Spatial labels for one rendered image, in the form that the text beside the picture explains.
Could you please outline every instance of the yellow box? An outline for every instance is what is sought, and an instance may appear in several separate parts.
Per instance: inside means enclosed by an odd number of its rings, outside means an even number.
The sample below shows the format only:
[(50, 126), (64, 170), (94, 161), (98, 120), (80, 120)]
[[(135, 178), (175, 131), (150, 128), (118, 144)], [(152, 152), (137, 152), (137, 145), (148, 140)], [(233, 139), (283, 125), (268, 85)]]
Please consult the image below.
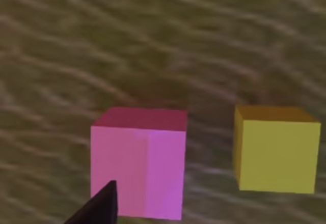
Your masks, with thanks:
[(298, 107), (235, 108), (240, 190), (314, 193), (321, 124)]

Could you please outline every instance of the pink cube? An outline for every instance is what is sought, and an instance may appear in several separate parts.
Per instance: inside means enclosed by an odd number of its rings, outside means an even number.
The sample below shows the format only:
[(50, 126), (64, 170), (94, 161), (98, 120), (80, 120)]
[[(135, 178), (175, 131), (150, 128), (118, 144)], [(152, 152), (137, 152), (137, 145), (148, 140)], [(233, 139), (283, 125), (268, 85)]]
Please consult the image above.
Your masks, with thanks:
[(91, 127), (91, 196), (117, 180), (119, 216), (181, 220), (187, 112), (113, 107)]

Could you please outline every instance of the black object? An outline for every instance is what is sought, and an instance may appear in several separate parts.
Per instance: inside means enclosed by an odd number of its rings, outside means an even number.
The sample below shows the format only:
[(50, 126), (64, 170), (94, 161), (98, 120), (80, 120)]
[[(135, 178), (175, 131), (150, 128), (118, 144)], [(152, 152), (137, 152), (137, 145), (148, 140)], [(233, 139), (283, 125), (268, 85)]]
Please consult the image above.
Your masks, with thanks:
[(117, 181), (111, 181), (65, 224), (116, 224), (117, 218)]

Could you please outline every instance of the yellow cube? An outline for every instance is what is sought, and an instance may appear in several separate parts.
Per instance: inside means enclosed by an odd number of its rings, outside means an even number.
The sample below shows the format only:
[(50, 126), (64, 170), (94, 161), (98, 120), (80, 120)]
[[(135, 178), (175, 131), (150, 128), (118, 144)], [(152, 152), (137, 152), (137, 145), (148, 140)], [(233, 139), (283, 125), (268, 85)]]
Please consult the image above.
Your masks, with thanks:
[(321, 124), (298, 107), (235, 108), (240, 190), (314, 193)]

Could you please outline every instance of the cube top face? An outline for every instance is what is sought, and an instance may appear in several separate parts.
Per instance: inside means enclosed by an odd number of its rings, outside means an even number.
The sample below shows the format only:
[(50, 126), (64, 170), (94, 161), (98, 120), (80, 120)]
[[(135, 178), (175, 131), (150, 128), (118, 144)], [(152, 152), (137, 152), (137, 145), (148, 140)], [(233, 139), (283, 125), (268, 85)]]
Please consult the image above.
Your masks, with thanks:
[(278, 119), (258, 120), (261, 117), (246, 114), (249, 109), (244, 113), (243, 109), (237, 109), (235, 114), (233, 157), (239, 189), (313, 193), (320, 123), (311, 119), (304, 121), (303, 117), (290, 119), (292, 107), (288, 108), (289, 113), (282, 107), (286, 120), (282, 115)]
[(236, 109), (244, 120), (318, 122), (299, 107), (240, 105)]
[(171, 109), (112, 107), (92, 126), (186, 131), (187, 112)]

